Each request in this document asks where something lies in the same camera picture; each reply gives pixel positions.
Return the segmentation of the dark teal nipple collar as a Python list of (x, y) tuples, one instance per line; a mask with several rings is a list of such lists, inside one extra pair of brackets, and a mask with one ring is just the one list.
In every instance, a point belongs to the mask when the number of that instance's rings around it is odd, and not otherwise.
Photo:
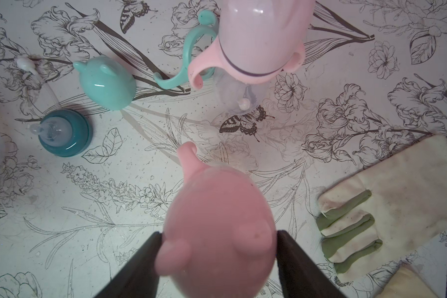
[(89, 120), (71, 109), (53, 111), (29, 130), (38, 136), (44, 149), (65, 158), (84, 152), (93, 138)]

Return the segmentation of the beige work glove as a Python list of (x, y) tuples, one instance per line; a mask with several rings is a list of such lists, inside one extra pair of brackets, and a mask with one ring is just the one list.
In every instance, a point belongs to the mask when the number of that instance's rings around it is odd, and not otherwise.
[(341, 282), (447, 230), (447, 138), (428, 137), (340, 182), (317, 201), (324, 257)]

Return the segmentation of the pink bottle cap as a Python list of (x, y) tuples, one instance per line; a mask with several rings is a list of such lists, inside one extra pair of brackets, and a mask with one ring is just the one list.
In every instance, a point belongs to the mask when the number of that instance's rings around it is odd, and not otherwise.
[(276, 258), (269, 204), (243, 172), (203, 163), (194, 143), (177, 154), (183, 186), (166, 213), (156, 273), (187, 298), (256, 297)]
[(222, 1), (219, 43), (238, 72), (263, 76), (298, 54), (315, 1)]

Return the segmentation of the teal bottle cap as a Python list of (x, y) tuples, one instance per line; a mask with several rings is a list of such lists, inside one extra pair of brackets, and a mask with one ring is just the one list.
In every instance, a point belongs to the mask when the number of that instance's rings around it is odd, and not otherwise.
[(126, 108), (135, 98), (137, 84), (133, 75), (119, 62), (106, 55), (74, 62), (84, 93), (96, 104), (110, 111)]

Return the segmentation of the clear baby bottle body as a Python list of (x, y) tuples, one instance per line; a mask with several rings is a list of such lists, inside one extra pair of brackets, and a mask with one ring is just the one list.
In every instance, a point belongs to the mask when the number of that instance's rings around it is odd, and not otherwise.
[(266, 98), (270, 85), (270, 82), (242, 83), (221, 68), (216, 68), (212, 82), (216, 98), (232, 115), (244, 115), (255, 110)]

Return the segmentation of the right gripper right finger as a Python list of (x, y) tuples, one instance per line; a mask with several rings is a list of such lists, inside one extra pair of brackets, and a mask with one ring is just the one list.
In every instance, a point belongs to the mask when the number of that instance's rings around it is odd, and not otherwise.
[(344, 298), (298, 243), (284, 230), (277, 232), (278, 274), (285, 298)]

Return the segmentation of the tan wooden board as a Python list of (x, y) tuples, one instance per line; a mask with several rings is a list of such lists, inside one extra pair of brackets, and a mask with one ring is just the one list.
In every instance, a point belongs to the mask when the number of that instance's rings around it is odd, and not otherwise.
[(406, 266), (401, 266), (376, 298), (437, 298), (438, 296)]

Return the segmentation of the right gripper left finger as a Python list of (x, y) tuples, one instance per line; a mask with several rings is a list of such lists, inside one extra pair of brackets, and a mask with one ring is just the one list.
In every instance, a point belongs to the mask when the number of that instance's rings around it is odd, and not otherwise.
[(162, 234), (151, 234), (96, 298), (155, 298), (160, 279), (155, 260), (161, 244)]

